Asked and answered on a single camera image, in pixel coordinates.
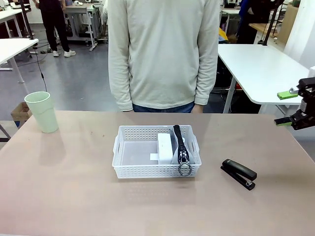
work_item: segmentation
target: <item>black shirt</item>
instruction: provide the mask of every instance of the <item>black shirt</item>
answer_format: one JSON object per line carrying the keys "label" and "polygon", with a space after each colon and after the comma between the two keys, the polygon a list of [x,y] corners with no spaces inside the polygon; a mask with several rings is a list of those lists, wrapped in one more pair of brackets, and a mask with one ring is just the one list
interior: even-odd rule
{"label": "black shirt", "polygon": [[43,12],[62,11],[61,3],[58,0],[39,0],[39,9]]}

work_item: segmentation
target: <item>black stapler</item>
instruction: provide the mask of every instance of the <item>black stapler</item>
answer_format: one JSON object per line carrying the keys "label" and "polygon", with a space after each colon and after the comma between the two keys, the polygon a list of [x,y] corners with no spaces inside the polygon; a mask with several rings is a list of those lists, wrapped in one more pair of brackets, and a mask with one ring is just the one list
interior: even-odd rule
{"label": "black stapler", "polygon": [[228,173],[233,179],[238,181],[249,191],[255,188],[255,183],[253,181],[257,178],[257,173],[251,169],[230,159],[226,159],[222,162],[221,169]]}

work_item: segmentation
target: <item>white sneaker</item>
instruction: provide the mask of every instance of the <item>white sneaker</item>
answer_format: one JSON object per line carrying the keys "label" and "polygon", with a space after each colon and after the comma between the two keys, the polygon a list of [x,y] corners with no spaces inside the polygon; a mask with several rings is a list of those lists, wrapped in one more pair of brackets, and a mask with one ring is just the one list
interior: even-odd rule
{"label": "white sneaker", "polygon": [[59,57],[59,55],[60,55],[60,52],[58,52],[58,51],[53,51],[53,56],[54,56],[54,57],[57,58],[57,57]]}
{"label": "white sneaker", "polygon": [[76,55],[75,51],[69,50],[69,52],[64,52],[64,57],[69,58],[70,56]]}

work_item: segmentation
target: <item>white basket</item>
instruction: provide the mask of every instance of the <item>white basket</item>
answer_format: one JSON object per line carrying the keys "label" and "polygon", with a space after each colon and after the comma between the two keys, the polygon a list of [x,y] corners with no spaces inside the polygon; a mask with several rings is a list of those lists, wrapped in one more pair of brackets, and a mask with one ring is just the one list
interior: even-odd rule
{"label": "white basket", "polygon": [[[157,126],[120,126],[115,138],[113,164],[118,178],[165,178],[182,177],[178,171],[179,165],[159,165],[150,160],[150,153],[157,153],[158,133],[168,133],[173,130],[171,125]],[[197,139],[190,125],[180,125],[182,136],[185,138],[187,150],[192,153],[189,158],[191,174],[195,177],[201,159]]]}

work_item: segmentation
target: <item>black stand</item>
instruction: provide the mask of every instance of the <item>black stand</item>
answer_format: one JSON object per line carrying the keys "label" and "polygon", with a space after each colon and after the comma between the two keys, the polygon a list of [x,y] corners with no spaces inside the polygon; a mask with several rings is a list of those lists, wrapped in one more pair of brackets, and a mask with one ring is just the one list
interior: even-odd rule
{"label": "black stand", "polygon": [[19,0],[19,3],[21,5],[22,14],[23,14],[23,17],[24,17],[24,21],[25,21],[25,24],[26,24],[27,31],[29,32],[30,39],[34,39],[34,37],[32,35],[32,31],[31,31],[31,27],[30,27],[30,24],[29,24],[28,17],[26,16],[26,10],[25,10],[25,7],[24,7],[24,2],[23,2],[23,0]]}
{"label": "black stand", "polygon": [[272,26],[273,26],[274,21],[275,21],[275,18],[276,18],[276,15],[277,15],[277,11],[278,11],[279,6],[280,6],[280,0],[277,0],[277,2],[276,2],[276,7],[275,7],[275,9],[274,9],[274,13],[272,14],[272,18],[271,18],[271,21],[270,21],[270,25],[269,25],[269,28],[268,28],[268,31],[267,31],[267,34],[266,34],[266,37],[265,37],[265,41],[264,41],[264,43],[263,43],[264,46],[267,46],[268,39],[269,39],[271,30],[272,30]]}

